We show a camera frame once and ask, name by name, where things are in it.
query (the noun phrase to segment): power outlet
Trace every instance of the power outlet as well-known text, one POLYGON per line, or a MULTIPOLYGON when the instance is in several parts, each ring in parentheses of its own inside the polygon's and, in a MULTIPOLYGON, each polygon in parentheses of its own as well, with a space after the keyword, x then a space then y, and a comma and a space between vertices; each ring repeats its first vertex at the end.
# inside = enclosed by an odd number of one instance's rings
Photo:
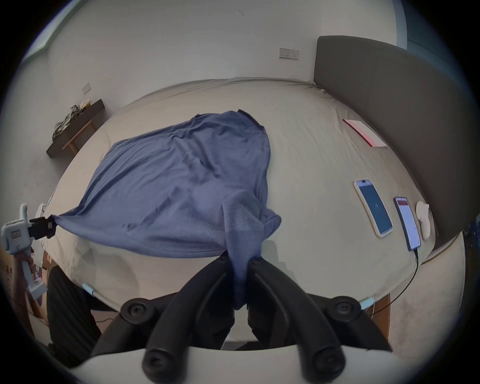
POLYGON ((280 48, 280 58, 281 59, 288 59, 290 56, 290 49, 280 48))
POLYGON ((294 49, 291 49, 290 53, 288 54, 288 58, 293 59, 293 60, 298 60, 299 59, 299 52, 294 50, 294 49))
POLYGON ((82 92, 85 95, 88 91, 90 91, 90 89, 91 89, 90 88, 90 83, 87 83, 87 85, 82 88, 82 92))
POLYGON ((298 60, 299 59, 299 52, 294 50, 294 49, 280 48, 279 57, 281 59, 298 60))

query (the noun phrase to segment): blue cloth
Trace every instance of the blue cloth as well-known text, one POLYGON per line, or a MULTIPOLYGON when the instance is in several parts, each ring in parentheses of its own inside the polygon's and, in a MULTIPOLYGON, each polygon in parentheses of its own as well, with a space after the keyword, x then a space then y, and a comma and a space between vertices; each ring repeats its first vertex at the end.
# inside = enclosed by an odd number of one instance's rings
POLYGON ((158 257, 228 251, 235 306, 244 302, 248 261, 280 225, 266 208, 270 144, 239 110, 115 143, 78 207, 56 223, 90 241, 158 257))

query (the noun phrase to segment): screw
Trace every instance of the screw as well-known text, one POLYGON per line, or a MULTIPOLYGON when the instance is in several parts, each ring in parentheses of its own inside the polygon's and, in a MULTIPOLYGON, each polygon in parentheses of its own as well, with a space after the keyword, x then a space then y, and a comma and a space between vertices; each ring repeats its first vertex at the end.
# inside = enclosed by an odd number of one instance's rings
POLYGON ((348 315, 352 312, 352 305, 347 301, 341 301, 335 306, 335 310, 341 315, 348 315))
POLYGON ((152 374, 161 379, 167 379, 174 372, 174 359, 165 351, 150 351, 148 365, 152 369, 152 374))
POLYGON ((325 348, 313 357, 313 366, 319 373, 337 373, 345 367, 345 359, 335 348, 325 348))
POLYGON ((135 303, 128 308, 128 313, 135 317, 142 316, 146 309, 147 308, 142 303, 135 303))

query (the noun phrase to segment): mattress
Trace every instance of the mattress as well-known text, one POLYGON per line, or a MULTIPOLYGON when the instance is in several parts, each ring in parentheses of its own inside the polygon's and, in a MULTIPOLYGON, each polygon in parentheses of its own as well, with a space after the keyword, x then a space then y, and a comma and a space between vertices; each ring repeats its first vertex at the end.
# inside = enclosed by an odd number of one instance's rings
MULTIPOLYGON (((393 198, 407 197, 414 206, 423 200, 421 193, 391 148, 371 148, 342 121, 363 121, 359 115, 310 83, 209 80, 147 95, 111 116, 81 148, 45 215, 77 206, 96 167, 118 140, 196 114, 238 109, 263 125, 270 141, 267 205, 282 217, 282 224, 263 242, 266 260, 306 292, 325 297, 377 300, 411 276, 415 256, 407 249, 393 198), (373 181, 392 219, 393 231, 383 238, 375 235, 353 187, 360 178, 373 181)), ((422 241, 420 263, 434 242, 434 236, 422 241)), ((135 254, 86 241, 60 227, 42 243, 72 281, 89 285, 116 310, 131 298, 178 291, 212 261, 135 254)))

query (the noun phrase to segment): book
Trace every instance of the book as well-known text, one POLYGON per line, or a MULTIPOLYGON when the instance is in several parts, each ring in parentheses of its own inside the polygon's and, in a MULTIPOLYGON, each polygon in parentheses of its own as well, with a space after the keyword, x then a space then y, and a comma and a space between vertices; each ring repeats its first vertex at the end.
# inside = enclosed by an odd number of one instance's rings
POLYGON ((347 119, 343 119, 343 121, 353 128, 370 147, 387 148, 387 144, 361 121, 347 119))

